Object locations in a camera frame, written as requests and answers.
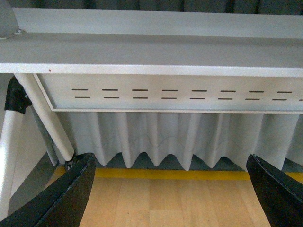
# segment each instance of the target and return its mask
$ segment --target ventilation slot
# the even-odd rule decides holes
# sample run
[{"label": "ventilation slot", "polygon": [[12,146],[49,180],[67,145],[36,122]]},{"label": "ventilation slot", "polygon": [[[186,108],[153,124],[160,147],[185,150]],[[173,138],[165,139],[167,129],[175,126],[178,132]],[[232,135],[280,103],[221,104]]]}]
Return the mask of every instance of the ventilation slot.
[{"label": "ventilation slot", "polygon": [[102,89],[102,91],[118,91],[118,89]]},{"label": "ventilation slot", "polygon": [[207,92],[207,90],[191,90],[192,92]]},{"label": "ventilation slot", "polygon": [[88,91],[86,88],[73,88],[72,91]]}]

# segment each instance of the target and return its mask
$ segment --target floor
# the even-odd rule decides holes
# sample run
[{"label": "floor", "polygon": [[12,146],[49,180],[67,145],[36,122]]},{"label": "floor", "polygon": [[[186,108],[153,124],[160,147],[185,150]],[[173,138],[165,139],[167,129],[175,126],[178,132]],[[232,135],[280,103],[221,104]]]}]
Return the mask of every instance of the floor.
[{"label": "floor", "polygon": [[[97,162],[97,167],[99,169],[107,170],[107,174],[108,170],[112,168],[126,169],[121,153],[117,154],[106,166],[102,166],[100,163]],[[182,170],[182,166],[174,155],[168,155],[158,167],[155,167],[152,161],[149,159],[148,155],[146,153],[141,153],[135,161],[134,165],[132,166],[132,169]],[[238,167],[232,161],[225,157],[222,157],[218,161],[216,166],[211,169],[201,159],[196,156],[193,156],[190,169],[193,171],[243,171],[240,167]],[[50,180],[54,171],[55,167],[51,164],[47,154],[45,154],[45,156],[40,160],[38,165],[28,176],[28,178],[23,182],[20,188],[12,196],[9,204],[9,213],[11,214],[12,212],[16,211],[18,208],[20,208],[32,198],[34,198],[36,195],[38,195],[45,188],[45,184]],[[303,172],[303,166],[300,166],[288,159],[285,159],[282,171]]]},{"label": "floor", "polygon": [[80,227],[269,227],[250,181],[96,177]]}]

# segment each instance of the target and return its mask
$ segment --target wooden floor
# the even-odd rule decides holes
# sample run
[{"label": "wooden floor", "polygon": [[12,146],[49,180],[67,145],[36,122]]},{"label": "wooden floor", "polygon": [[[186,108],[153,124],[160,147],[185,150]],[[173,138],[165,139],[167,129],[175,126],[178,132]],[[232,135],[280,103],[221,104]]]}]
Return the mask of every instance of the wooden floor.
[{"label": "wooden floor", "polygon": [[269,227],[250,181],[95,178],[81,227]]}]

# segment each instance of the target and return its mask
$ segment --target white metal leg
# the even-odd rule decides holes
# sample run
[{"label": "white metal leg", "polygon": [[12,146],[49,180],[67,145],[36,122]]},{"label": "white metal leg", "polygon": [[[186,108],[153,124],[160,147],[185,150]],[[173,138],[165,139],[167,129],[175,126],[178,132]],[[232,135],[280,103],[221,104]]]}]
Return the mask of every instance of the white metal leg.
[{"label": "white metal leg", "polygon": [[41,136],[43,137],[44,143],[46,145],[46,152],[49,156],[49,159],[51,160],[53,166],[55,166],[58,163],[59,158],[57,157],[55,149],[53,147],[53,141],[52,141],[48,131],[46,130],[45,126],[43,125],[41,119],[39,118],[37,112],[35,111],[35,109],[33,107],[31,107],[31,111],[32,111],[34,120],[38,126],[38,129],[41,133]]},{"label": "white metal leg", "polygon": [[22,119],[22,113],[5,111],[0,139],[0,221],[9,210]]},{"label": "white metal leg", "polygon": [[59,118],[49,107],[34,76],[32,74],[25,73],[16,73],[15,76],[32,101],[34,109],[65,161],[70,161],[74,154],[74,149],[61,125],[61,122],[59,121]]}]

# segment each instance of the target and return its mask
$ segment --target metal panel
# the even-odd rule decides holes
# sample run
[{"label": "metal panel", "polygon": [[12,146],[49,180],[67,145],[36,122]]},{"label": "metal panel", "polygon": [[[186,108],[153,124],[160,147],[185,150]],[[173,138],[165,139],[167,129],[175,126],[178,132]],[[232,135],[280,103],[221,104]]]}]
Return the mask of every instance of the metal panel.
[{"label": "metal panel", "polygon": [[35,33],[303,38],[300,16],[26,8],[14,12],[20,28]]},{"label": "metal panel", "polygon": [[303,39],[27,33],[0,72],[302,77]]},{"label": "metal panel", "polygon": [[303,113],[303,78],[38,75],[55,111]]}]

